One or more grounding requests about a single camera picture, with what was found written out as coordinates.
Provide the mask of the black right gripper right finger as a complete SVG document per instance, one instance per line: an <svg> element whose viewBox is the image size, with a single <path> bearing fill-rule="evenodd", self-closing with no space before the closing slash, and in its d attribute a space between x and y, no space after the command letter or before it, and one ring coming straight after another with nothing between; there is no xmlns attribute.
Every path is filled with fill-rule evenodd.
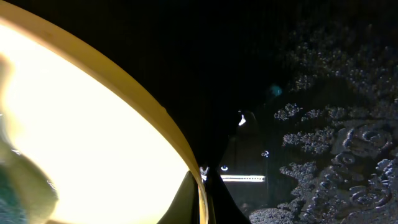
<svg viewBox="0 0 398 224"><path fill-rule="evenodd" d="M210 167L205 189L208 199L210 224L250 224L235 204L221 176L214 167Z"/></svg>

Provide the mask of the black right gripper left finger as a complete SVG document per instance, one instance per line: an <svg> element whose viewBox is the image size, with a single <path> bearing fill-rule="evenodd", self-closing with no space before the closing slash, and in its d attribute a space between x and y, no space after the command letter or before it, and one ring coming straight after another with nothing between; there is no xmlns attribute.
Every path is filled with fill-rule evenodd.
<svg viewBox="0 0 398 224"><path fill-rule="evenodd" d="M199 224L198 184L188 171L170 207L157 224Z"/></svg>

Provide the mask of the yellow plate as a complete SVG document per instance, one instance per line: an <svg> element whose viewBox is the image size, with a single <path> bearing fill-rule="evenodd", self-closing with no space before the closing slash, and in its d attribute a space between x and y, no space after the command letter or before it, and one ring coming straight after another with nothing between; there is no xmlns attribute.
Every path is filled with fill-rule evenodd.
<svg viewBox="0 0 398 224"><path fill-rule="evenodd" d="M188 171L208 223L165 108L82 40L1 2L2 223L157 223Z"/></svg>

